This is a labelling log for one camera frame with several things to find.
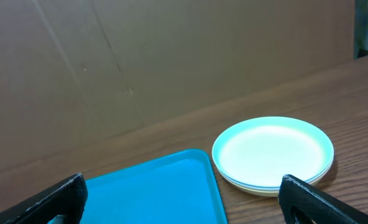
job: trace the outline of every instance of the light blue plate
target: light blue plate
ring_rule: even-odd
[[[332,142],[319,128],[285,117],[262,117],[226,129],[212,157],[219,172],[246,189],[277,191],[292,174],[311,183],[324,175],[334,157]]]
[[[83,224],[227,223],[208,155],[188,149],[87,181]]]

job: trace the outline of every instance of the white plate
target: white plate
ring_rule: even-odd
[[[277,192],[285,174],[313,183],[331,167],[332,142],[319,128],[285,117],[255,118],[225,130],[212,157],[219,172],[236,185]]]

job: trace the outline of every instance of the table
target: table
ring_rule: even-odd
[[[75,172],[96,177],[187,148],[210,155],[223,130],[259,116],[294,117],[325,131],[333,141],[335,161],[318,188],[368,213],[368,57],[3,170],[0,211]],[[215,167],[214,172],[230,223],[284,223],[276,198],[241,192]]]

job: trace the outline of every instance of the tray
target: tray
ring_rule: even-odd
[[[187,149],[87,180],[80,223],[227,223],[208,155]]]

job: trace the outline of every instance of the brown wall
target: brown wall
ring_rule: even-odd
[[[347,0],[0,0],[0,169],[351,60]]]

